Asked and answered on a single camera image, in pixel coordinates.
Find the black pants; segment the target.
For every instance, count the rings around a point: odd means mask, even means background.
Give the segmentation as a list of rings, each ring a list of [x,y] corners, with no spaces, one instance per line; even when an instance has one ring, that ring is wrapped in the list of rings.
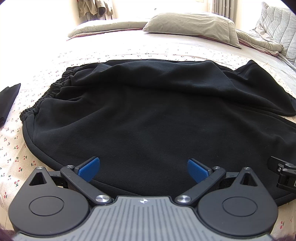
[[[69,67],[21,113],[27,147],[53,170],[101,162],[91,184],[118,195],[176,197],[187,162],[250,167],[278,205],[295,199],[267,168],[295,162],[295,99],[256,62],[114,60]]]

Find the folded black garment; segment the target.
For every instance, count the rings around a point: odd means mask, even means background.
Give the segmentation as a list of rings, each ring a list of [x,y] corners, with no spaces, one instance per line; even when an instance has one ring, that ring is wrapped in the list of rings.
[[[2,128],[6,122],[8,114],[14,104],[14,101],[19,93],[21,84],[16,84],[12,87],[6,87],[0,93],[0,127]]]

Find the cherry print bed sheet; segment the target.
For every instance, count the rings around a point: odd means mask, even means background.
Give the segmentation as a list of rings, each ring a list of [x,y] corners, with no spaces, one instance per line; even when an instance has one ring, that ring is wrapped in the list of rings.
[[[1,226],[11,229],[8,207],[40,161],[23,140],[20,113],[32,106],[66,68],[117,59],[212,60],[236,69],[249,60],[264,68],[286,92],[295,95],[295,72],[280,59],[249,47],[240,49],[198,37],[150,34],[140,30],[111,32],[63,41],[25,56],[1,54],[1,88],[20,84],[1,128]]]

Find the grey folded duvet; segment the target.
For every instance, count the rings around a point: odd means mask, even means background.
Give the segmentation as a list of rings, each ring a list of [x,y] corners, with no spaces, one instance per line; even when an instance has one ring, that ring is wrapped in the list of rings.
[[[133,22],[133,21],[89,21],[80,24],[72,32],[69,33],[69,38],[74,38],[86,35],[95,35],[99,33],[106,32],[116,32],[116,31],[127,31],[127,30],[143,30],[147,22]],[[260,36],[245,33],[241,30],[236,30],[236,34],[240,45],[245,45],[256,49],[260,52],[270,54],[272,56],[277,56],[279,51],[282,50],[280,43],[272,41],[268,42]]]

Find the grey pillow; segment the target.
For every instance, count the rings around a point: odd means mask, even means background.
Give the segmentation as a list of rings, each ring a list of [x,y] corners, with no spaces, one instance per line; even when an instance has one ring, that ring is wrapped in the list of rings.
[[[217,14],[159,14],[146,23],[143,31],[201,37],[241,48],[234,22]]]

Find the grey quilted headboard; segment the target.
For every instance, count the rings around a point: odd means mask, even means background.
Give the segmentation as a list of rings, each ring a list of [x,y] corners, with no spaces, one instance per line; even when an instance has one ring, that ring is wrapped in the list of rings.
[[[280,43],[280,55],[295,67],[295,14],[292,11],[263,2],[254,30],[266,41]]]

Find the hanging beige clothes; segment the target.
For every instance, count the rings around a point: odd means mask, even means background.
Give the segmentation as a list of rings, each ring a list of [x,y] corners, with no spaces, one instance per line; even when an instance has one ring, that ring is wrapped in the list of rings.
[[[92,20],[112,20],[113,4],[112,1],[101,0],[78,0],[79,18]]]

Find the grey curtain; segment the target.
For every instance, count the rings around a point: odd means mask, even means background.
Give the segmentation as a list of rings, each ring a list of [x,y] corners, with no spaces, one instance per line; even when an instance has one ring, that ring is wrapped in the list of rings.
[[[235,4],[235,0],[213,0],[213,13],[233,20]]]

